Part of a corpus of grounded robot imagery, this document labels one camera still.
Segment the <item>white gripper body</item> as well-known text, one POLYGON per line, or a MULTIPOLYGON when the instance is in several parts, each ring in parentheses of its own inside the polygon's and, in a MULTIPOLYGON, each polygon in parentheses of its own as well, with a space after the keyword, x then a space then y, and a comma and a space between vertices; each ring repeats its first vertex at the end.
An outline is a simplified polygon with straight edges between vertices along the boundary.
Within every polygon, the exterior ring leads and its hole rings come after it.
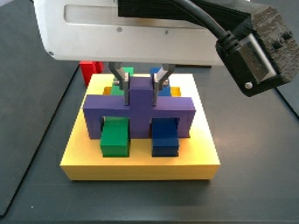
POLYGON ((56 60, 220 63, 211 32, 185 21, 117 15, 117 0, 33 0, 45 52, 56 60))

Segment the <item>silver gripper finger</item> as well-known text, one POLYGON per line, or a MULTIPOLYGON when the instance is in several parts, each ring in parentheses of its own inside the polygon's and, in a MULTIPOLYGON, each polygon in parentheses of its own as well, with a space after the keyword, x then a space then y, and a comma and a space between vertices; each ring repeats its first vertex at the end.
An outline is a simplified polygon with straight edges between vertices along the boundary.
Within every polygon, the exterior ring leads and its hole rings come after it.
POLYGON ((175 64, 163 64, 159 71, 153 74, 153 104, 157 102, 157 95, 164 87, 164 82, 173 73, 175 64))

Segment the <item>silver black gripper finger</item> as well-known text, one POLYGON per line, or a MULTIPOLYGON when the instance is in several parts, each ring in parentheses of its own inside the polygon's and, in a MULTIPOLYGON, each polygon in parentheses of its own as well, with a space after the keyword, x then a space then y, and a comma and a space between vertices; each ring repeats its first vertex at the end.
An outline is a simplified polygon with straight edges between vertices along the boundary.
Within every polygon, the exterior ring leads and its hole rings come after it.
POLYGON ((129 87, 129 73, 124 71, 120 62, 109 62, 108 69, 117 80, 118 89, 124 91, 124 103, 129 104, 128 87, 129 87))

